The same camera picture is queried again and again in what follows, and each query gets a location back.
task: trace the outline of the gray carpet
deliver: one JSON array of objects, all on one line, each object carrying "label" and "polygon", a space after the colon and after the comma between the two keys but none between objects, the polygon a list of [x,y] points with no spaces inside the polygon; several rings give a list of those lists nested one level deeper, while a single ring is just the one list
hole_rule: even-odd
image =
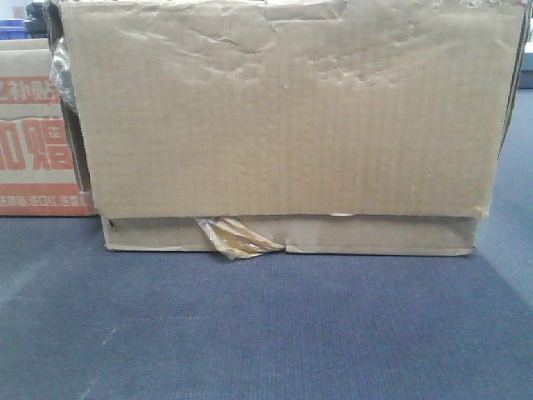
[{"label": "gray carpet", "polygon": [[533,93],[473,257],[107,252],[0,218],[0,399],[533,399]]}]

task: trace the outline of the dented cardboard surface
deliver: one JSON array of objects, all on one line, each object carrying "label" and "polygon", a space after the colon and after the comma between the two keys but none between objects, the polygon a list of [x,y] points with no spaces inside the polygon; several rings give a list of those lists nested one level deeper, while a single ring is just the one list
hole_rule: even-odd
[{"label": "dented cardboard surface", "polygon": [[97,208],[482,218],[525,9],[64,3]]}]

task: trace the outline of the torn tape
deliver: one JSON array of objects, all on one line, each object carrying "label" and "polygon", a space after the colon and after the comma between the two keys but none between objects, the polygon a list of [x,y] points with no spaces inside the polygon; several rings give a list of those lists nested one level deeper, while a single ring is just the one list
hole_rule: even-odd
[{"label": "torn tape", "polygon": [[231,217],[194,218],[215,248],[230,260],[252,258],[263,253],[278,252],[285,245],[275,243],[245,227]]}]

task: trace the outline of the plastic wrap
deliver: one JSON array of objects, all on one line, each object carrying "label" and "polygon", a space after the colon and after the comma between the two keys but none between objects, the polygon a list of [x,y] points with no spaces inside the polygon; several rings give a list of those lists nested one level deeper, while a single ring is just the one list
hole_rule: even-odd
[{"label": "plastic wrap", "polygon": [[53,53],[50,79],[55,83],[61,99],[77,113],[76,96],[74,95],[70,70],[70,57],[68,55],[67,41],[64,37],[59,39],[56,50]]},{"label": "plastic wrap", "polygon": [[229,259],[252,258],[278,252],[285,246],[245,227],[235,218],[194,218],[217,250]]}]

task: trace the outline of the brown cardboard box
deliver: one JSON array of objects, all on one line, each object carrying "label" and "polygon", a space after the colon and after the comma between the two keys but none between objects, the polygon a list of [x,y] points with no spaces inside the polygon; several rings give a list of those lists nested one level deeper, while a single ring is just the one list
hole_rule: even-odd
[{"label": "brown cardboard box", "polygon": [[46,39],[0,42],[0,215],[88,215]]},{"label": "brown cardboard box", "polygon": [[207,249],[192,231],[171,239],[168,224],[199,232],[187,218],[248,216],[196,221],[219,250],[258,233],[247,246],[468,253],[530,6],[64,3],[107,245]]}]

